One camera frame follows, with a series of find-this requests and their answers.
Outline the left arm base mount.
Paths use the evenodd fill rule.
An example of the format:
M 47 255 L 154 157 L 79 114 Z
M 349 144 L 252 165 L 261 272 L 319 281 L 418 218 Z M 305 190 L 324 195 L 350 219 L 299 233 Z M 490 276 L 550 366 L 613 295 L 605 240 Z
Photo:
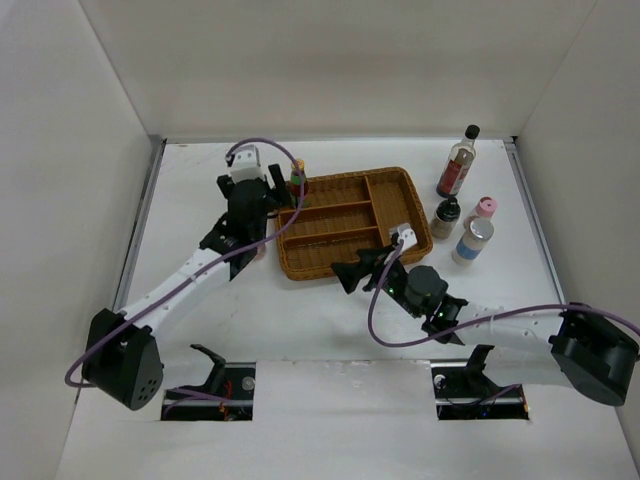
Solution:
M 192 344 L 191 355 L 168 369 L 162 421 L 250 421 L 256 364 L 227 362 L 209 348 Z

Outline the small brown black-capped bottle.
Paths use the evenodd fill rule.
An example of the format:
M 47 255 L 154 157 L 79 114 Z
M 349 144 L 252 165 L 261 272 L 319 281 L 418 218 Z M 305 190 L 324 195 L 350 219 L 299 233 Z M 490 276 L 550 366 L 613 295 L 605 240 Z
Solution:
M 461 215 L 460 205 L 455 197 L 439 203 L 430 223 L 431 234 L 436 239 L 447 239 Z

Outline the tall dark soy sauce bottle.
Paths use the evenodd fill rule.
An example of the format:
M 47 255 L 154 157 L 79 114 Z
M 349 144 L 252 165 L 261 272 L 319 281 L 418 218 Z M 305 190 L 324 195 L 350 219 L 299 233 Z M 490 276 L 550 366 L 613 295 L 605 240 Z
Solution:
M 449 153 L 447 163 L 436 186 L 436 192 L 443 198 L 456 197 L 475 160 L 477 153 L 475 141 L 480 134 L 480 127 L 469 125 L 462 139 L 456 143 Z

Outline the small jar white lid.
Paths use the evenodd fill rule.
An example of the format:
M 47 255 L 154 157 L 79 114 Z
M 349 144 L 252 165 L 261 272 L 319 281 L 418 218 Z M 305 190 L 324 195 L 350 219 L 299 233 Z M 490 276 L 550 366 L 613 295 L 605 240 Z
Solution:
M 257 247 L 256 254 L 255 254 L 253 260 L 254 261 L 260 261 L 261 259 L 264 258 L 265 254 L 266 254 L 266 245 L 262 244 L 262 245 Z

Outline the woven wicker divided tray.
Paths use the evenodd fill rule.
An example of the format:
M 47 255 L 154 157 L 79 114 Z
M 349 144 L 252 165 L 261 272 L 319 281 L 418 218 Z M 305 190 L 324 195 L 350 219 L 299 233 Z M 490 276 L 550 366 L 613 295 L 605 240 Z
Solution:
M 402 262 L 421 261 L 433 248 L 427 216 L 409 173 L 400 167 L 312 177 L 305 206 L 276 238 L 281 269 L 293 281 L 334 275 L 334 262 L 355 263 L 359 249 L 390 243 L 391 229 L 407 223 L 417 244 Z

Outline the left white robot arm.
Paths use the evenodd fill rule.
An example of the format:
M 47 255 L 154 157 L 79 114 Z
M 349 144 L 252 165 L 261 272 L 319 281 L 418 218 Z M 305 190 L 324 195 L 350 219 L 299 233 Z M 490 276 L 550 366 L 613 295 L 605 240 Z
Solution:
M 279 165 L 243 163 L 217 184 L 227 210 L 180 268 L 153 291 L 118 312 L 103 309 L 91 321 L 82 363 L 84 380 L 132 411 L 161 390 L 214 398 L 224 387 L 224 359 L 192 344 L 171 359 L 163 341 L 211 292 L 230 283 L 269 241 L 269 215 L 290 203 Z

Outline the pink-capped spice bottle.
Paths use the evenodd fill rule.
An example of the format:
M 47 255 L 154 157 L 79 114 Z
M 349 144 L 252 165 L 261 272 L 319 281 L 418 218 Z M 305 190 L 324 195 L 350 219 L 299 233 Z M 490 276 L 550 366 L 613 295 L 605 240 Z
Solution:
M 490 197 L 482 197 L 475 205 L 475 207 L 466 216 L 463 225 L 464 228 L 468 228 L 470 223 L 476 218 L 485 218 L 491 220 L 498 207 L 497 201 Z

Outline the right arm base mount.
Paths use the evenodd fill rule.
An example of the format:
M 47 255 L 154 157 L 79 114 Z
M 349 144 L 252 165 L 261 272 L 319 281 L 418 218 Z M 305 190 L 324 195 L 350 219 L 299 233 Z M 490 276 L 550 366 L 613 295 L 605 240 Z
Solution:
M 436 415 L 441 421 L 528 420 L 520 385 L 499 386 L 485 375 L 490 346 L 476 346 L 465 360 L 431 365 Z

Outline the silver-capped blue label shaker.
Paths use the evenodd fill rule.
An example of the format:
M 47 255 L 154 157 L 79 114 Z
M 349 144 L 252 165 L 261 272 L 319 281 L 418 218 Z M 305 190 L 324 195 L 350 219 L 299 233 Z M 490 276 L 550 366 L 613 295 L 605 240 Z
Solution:
M 452 260 L 461 266 L 471 265 L 492 239 L 494 232 L 494 225 L 489 219 L 478 217 L 471 220 L 452 251 Z

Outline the red sauce bottle green label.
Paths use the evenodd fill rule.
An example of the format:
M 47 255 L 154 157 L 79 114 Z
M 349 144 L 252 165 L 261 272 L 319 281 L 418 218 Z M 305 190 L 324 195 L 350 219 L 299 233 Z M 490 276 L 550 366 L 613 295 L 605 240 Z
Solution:
M 303 207 L 309 205 L 309 185 L 303 159 L 298 158 L 295 160 L 295 164 L 291 165 L 289 194 L 293 208 L 297 208 L 299 205 Z

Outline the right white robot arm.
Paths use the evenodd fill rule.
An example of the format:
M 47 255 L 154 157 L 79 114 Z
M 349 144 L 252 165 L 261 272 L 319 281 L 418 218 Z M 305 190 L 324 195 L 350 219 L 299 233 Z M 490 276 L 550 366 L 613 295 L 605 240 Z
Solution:
M 418 344 L 470 346 L 466 388 L 483 396 L 513 384 L 571 387 L 608 406 L 625 403 L 639 361 L 639 329 L 610 312 L 580 303 L 540 304 L 513 310 L 483 308 L 448 292 L 429 266 L 405 269 L 393 246 L 358 251 L 356 263 L 334 263 L 346 293 L 387 294 L 422 322 Z

